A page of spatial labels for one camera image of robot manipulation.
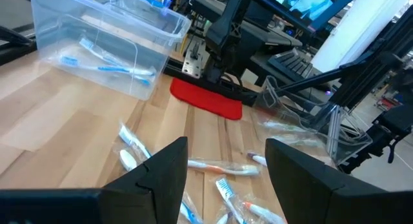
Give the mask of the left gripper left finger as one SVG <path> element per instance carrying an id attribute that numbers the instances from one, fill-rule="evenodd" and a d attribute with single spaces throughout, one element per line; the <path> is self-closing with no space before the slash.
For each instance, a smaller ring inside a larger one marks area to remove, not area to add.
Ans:
<path id="1" fill-rule="evenodd" d="M 103 224 L 176 224 L 186 182 L 188 138 L 179 137 L 105 185 Z"/>

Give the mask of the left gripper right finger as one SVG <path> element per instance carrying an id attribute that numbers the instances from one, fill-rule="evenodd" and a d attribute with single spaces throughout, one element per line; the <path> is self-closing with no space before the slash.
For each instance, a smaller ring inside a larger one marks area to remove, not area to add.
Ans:
<path id="1" fill-rule="evenodd" d="M 384 190 L 276 139 L 265 158 L 288 224 L 387 224 Z"/>

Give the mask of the green white packaged toothbrush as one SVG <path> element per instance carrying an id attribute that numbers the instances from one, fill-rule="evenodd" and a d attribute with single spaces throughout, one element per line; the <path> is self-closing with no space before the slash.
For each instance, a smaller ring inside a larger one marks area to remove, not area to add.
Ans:
<path id="1" fill-rule="evenodd" d="M 316 139 L 287 139 L 287 138 L 280 138 L 281 142 L 288 144 L 288 145 L 304 145 L 308 147 L 324 147 L 324 143 L 318 141 Z"/>
<path id="2" fill-rule="evenodd" d="M 289 124 L 274 122 L 274 121 L 266 121 L 263 123 L 263 126 L 267 128 L 282 130 L 282 131 L 305 132 L 304 129 L 297 127 L 295 125 L 289 125 Z"/>

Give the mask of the blue white packaged toothbrush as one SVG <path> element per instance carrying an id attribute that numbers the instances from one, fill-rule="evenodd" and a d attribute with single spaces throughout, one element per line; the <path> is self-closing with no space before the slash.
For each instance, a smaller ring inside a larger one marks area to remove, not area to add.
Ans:
<path id="1" fill-rule="evenodd" d="M 86 37 L 82 37 L 79 41 L 79 44 L 88 50 L 92 55 L 96 56 L 98 59 L 102 60 L 105 65 L 104 66 L 118 66 L 118 67 L 125 67 L 125 68 L 132 68 L 121 62 L 120 59 L 118 59 L 115 55 L 107 52 L 106 50 L 103 50 L 100 46 L 97 46 L 95 43 L 93 43 L 91 40 L 89 40 Z M 154 76 L 138 76 L 138 75 L 132 75 L 133 78 L 137 79 L 139 82 L 141 82 L 144 85 L 150 85 L 150 78 Z"/>
<path id="2" fill-rule="evenodd" d="M 181 202 L 179 211 L 190 224 L 203 224 L 203 220 L 184 201 Z"/>
<path id="3" fill-rule="evenodd" d="M 119 72 L 123 74 L 132 74 L 138 76 L 155 76 L 155 72 L 149 69 L 140 68 L 125 68 L 118 66 L 86 66 L 80 63 L 80 61 L 73 57 L 61 56 L 59 62 L 62 65 L 70 66 L 74 68 L 82 68 L 86 70 L 98 70 L 104 72 Z"/>
<path id="4" fill-rule="evenodd" d="M 233 191 L 230 183 L 227 181 L 226 178 L 217 179 L 216 187 L 222 196 L 225 205 L 230 209 L 235 217 L 236 221 L 239 224 L 248 224 L 246 219 L 243 216 L 242 209 L 237 206 L 237 197 L 236 193 Z"/>
<path id="5" fill-rule="evenodd" d="M 142 160 L 151 158 L 151 153 L 137 136 L 123 123 L 120 123 L 119 137 L 139 156 Z"/>

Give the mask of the purple white packaged toothbrush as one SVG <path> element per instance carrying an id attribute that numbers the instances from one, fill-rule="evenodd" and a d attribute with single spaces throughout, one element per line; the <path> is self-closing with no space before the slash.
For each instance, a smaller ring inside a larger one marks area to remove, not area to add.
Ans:
<path id="1" fill-rule="evenodd" d="M 267 161 L 266 161 L 266 158 L 264 156 L 261 156 L 259 154 L 254 153 L 254 152 L 248 152 L 247 156 L 250 159 L 254 160 L 255 162 L 267 167 Z"/>

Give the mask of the orange white packaged toothbrush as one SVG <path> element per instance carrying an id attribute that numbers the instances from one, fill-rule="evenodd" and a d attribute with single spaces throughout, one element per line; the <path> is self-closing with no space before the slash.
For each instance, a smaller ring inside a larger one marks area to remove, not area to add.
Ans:
<path id="1" fill-rule="evenodd" d="M 256 176 L 261 171 L 261 168 L 255 165 L 242 165 L 224 161 L 200 161 L 194 159 L 188 160 L 188 167 L 235 176 Z"/>
<path id="2" fill-rule="evenodd" d="M 271 212 L 268 209 L 255 205 L 251 202 L 244 201 L 243 205 L 251 211 L 253 214 L 259 216 L 269 224 L 285 224 L 284 219 L 281 216 Z"/>

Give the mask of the shallow clear plastic tray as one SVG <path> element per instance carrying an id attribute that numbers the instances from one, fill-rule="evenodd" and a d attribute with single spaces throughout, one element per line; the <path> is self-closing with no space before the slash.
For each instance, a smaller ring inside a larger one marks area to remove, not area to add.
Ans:
<path id="1" fill-rule="evenodd" d="M 257 95 L 252 118 L 257 138 L 316 139 L 324 147 L 290 145 L 300 150 L 317 151 L 339 165 L 372 142 L 347 108 L 327 102 L 315 102 L 296 94 L 282 95 L 274 77 L 268 76 L 263 91 Z M 305 132 L 282 131 L 263 126 L 266 121 L 295 125 Z"/>

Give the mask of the black chair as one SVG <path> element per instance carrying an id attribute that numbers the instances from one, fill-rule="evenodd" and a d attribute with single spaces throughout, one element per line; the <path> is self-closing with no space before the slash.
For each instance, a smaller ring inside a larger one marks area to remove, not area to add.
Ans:
<path id="1" fill-rule="evenodd" d="M 340 163 L 337 166 L 338 169 L 350 174 L 362 162 L 371 159 L 371 155 L 382 156 L 385 147 L 390 149 L 387 163 L 392 163 L 396 145 L 412 133 L 412 127 L 413 105 L 399 105 L 382 112 L 367 130 L 367 135 L 372 139 L 372 142 Z"/>

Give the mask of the black keyboard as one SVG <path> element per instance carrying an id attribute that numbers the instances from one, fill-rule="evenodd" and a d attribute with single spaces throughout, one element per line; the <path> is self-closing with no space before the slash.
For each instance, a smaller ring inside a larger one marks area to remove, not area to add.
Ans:
<path id="1" fill-rule="evenodd" d="M 268 64 L 278 69 L 293 81 L 301 81 L 313 76 L 314 67 L 296 48 L 273 55 Z"/>

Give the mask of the silver mounting plate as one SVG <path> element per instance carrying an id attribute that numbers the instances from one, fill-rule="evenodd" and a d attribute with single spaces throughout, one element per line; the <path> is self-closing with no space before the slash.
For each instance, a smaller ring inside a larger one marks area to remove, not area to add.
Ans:
<path id="1" fill-rule="evenodd" d="M 199 79 L 202 74 L 202 55 L 199 53 L 200 43 L 197 42 L 193 48 L 186 51 L 183 62 L 182 73 Z"/>

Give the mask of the computer monitor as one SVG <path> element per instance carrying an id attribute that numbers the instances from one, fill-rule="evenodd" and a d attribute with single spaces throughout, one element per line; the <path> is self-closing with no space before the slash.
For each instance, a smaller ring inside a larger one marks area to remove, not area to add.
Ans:
<path id="1" fill-rule="evenodd" d="M 353 0 L 256 0 L 291 25 L 317 32 Z"/>

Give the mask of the tall clear plastic bin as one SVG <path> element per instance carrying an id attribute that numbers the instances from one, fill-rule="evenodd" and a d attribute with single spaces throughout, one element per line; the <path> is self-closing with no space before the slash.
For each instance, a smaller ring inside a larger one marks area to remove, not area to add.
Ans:
<path id="1" fill-rule="evenodd" d="M 171 9 L 171 0 L 31 0 L 31 4 L 43 61 L 141 100 L 149 99 L 174 46 L 191 26 L 189 18 Z M 86 66 L 105 65 L 79 44 L 82 37 L 129 67 L 155 70 L 151 84 L 129 74 L 62 65 L 61 56 Z"/>

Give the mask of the black frame post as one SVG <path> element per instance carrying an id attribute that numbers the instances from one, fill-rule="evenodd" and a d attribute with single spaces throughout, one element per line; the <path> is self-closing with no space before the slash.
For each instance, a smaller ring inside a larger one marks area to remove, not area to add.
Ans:
<path id="1" fill-rule="evenodd" d="M 376 39 L 369 51 L 352 62 L 282 86 L 276 92 L 282 95 L 295 94 L 306 88 L 322 83 L 343 79 L 344 82 L 329 98 L 328 102 L 349 109 L 355 107 L 392 69 L 403 66 L 403 57 L 413 49 L 413 5 L 380 38 Z"/>

